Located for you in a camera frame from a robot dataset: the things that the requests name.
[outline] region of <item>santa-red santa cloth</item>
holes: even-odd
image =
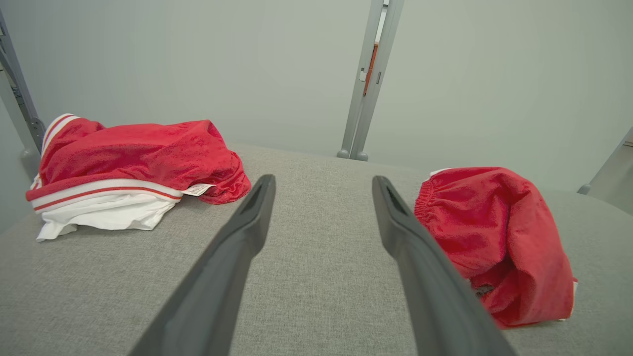
[[[209,120],[105,128],[66,114],[45,133],[39,174],[26,197],[54,225],[42,229],[42,240],[72,224],[151,229],[195,184],[212,185],[199,196],[211,204],[251,189],[242,161]]]
[[[434,172],[415,215],[502,328],[569,318],[575,279],[540,192],[497,167]]]

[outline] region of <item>white care label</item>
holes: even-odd
[[[193,195],[193,196],[201,196],[210,187],[215,187],[215,184],[198,183],[198,184],[194,184],[191,187],[187,188],[187,190],[182,191],[182,194]]]

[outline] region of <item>gray textured cloth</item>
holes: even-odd
[[[277,177],[232,355],[415,354],[371,178],[386,175],[412,207],[428,171],[231,148],[253,181]],[[629,354],[633,218],[579,194],[544,195],[580,280],[575,310],[506,336],[521,355]],[[45,243],[28,216],[0,237],[0,354],[126,354],[236,207],[185,197],[153,231],[80,227]]]

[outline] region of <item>red stripe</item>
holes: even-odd
[[[52,126],[49,130],[48,130],[48,132],[46,133],[46,137],[44,138],[44,142],[43,142],[42,144],[46,144],[46,141],[48,141],[48,137],[49,137],[49,135],[51,134],[51,132],[52,132],[53,130],[55,130],[55,127],[57,127],[57,125],[59,125],[59,124],[60,124],[60,122],[62,122],[62,121],[64,121],[64,120],[66,120],[67,118],[69,118],[69,117],[71,117],[71,116],[74,116],[74,115],[66,115],[66,116],[64,116],[63,118],[61,118],[61,119],[57,120],[57,122],[55,122],[55,124],[54,124],[54,125],[53,125],[53,126]]]
[[[39,207],[36,207],[34,209],[35,210],[40,210],[40,209],[43,209],[43,208],[50,207],[51,205],[55,205],[55,204],[63,203],[64,201],[68,201],[68,200],[71,200],[71,199],[79,198],[80,196],[85,196],[85,195],[94,194],[94,193],[100,193],[102,191],[131,191],[131,190],[150,191],[152,193],[160,194],[162,196],[166,196],[167,198],[176,199],[176,200],[180,200],[180,198],[181,198],[179,196],[173,196],[173,195],[170,195],[170,194],[167,194],[167,193],[163,193],[161,191],[157,191],[155,189],[144,188],[144,187],[110,187],[110,188],[95,189],[93,191],[87,191],[87,192],[84,192],[84,193],[79,193],[79,194],[67,196],[66,198],[62,198],[62,199],[59,199],[59,200],[56,200],[56,201],[52,201],[50,203],[46,203],[46,204],[40,205]]]

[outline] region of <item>red garment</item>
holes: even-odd
[[[499,327],[566,319],[572,270],[536,187],[505,168],[454,168],[422,184],[415,216]]]
[[[46,131],[39,175],[26,196],[42,211],[115,191],[179,200],[197,183],[215,185],[199,197],[211,204],[251,189],[242,161],[209,120],[105,128],[66,114]]]

